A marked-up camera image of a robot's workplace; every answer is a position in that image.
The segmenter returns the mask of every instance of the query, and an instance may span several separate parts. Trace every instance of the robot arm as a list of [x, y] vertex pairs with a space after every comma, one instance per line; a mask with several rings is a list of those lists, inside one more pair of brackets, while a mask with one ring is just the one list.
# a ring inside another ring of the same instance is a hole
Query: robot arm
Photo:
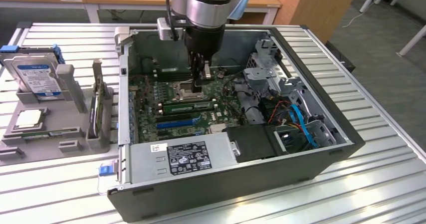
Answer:
[[238, 19], [247, 0], [166, 0], [167, 18], [157, 21], [161, 40], [183, 38], [191, 72], [191, 91], [211, 77], [206, 69], [219, 50], [227, 18]]

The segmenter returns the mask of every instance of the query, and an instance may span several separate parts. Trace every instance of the slotted metal surface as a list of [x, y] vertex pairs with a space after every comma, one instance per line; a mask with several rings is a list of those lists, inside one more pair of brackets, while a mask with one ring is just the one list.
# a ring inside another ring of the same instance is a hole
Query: slotted metal surface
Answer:
[[[90, 59], [103, 59], [103, 80], [115, 89], [110, 125], [114, 129], [118, 60], [113, 49], [113, 30], [113, 24], [34, 23], [21, 44], [58, 44], [66, 63], [76, 67], [76, 80], [84, 88], [93, 83]], [[278, 26], [278, 30], [366, 145], [311, 181], [139, 223], [424, 222], [424, 153], [310, 31], [298, 26]], [[286, 60], [283, 63], [291, 74], [297, 75]], [[0, 77], [0, 134], [16, 106], [14, 90], [12, 77], [4, 72]], [[115, 130], [113, 135], [113, 140], [117, 140]], [[106, 156], [82, 156], [0, 167], [0, 223], [122, 223], [107, 198], [97, 191], [97, 167], [114, 158], [117, 150], [113, 148]]]

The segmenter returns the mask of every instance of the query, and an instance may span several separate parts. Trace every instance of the gray floor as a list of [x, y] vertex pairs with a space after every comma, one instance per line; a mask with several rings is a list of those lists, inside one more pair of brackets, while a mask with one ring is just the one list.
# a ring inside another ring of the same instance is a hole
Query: gray floor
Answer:
[[[372, 5], [364, 15], [347, 28], [364, 0], [354, 0], [335, 29], [331, 43], [355, 65], [354, 75], [386, 111], [398, 121], [416, 143], [426, 149], [426, 39], [415, 45], [404, 57], [395, 52], [419, 31], [415, 23], [386, 3]], [[122, 20], [111, 20], [99, 12], [101, 22], [138, 22], [139, 11], [118, 14]], [[161, 11], [146, 11], [141, 22], [154, 22]], [[8, 43], [16, 23], [88, 22], [84, 10], [0, 8], [0, 44]]]

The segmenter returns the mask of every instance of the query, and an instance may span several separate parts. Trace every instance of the aluminum extrusion table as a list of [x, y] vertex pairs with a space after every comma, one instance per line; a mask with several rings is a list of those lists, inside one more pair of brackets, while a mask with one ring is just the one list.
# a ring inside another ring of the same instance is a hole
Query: aluminum extrusion table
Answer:
[[[115, 89], [113, 121], [117, 121], [118, 111], [118, 58], [113, 41], [115, 26], [34, 23], [29, 29], [17, 29], [9, 42], [21, 46], [58, 44], [66, 63], [76, 67], [74, 76], [84, 87], [93, 82], [92, 59], [102, 58], [103, 80]], [[286, 224], [375, 224], [424, 221], [423, 151], [312, 33], [299, 26], [277, 28], [359, 131], [366, 145], [347, 160], [332, 164], [307, 182], [139, 223], [226, 224], [265, 221]], [[6, 71], [2, 72], [0, 133], [16, 106], [16, 86]], [[113, 140], [117, 140], [117, 130], [111, 133]], [[111, 148], [101, 155], [0, 167], [0, 223], [122, 224], [106, 196], [98, 195], [97, 191], [97, 167], [114, 158], [117, 149]]]

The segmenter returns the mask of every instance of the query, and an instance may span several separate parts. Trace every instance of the circuit board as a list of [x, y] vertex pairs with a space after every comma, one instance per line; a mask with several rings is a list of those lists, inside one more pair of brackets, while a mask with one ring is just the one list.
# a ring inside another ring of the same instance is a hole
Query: circuit board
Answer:
[[[134, 122], [137, 130], [133, 133], [139, 143], [203, 135], [209, 133], [210, 125], [225, 124], [226, 127], [234, 127], [245, 121], [242, 120], [245, 117], [234, 115], [235, 110], [241, 110], [237, 96], [222, 95], [223, 84], [230, 76], [219, 79], [218, 71], [213, 71], [213, 74], [215, 79], [202, 86], [202, 94], [197, 97], [199, 99], [197, 102], [211, 103], [214, 108], [209, 111], [185, 113], [185, 116], [191, 119], [191, 125], [170, 128], [158, 128], [158, 119], [165, 117], [162, 105], [193, 103], [181, 101], [175, 94], [175, 86], [187, 85], [190, 81], [158, 82], [153, 76], [147, 75], [129, 77], [129, 92], [133, 94], [130, 98], [137, 119]], [[171, 114], [167, 117], [173, 119], [178, 115]]]

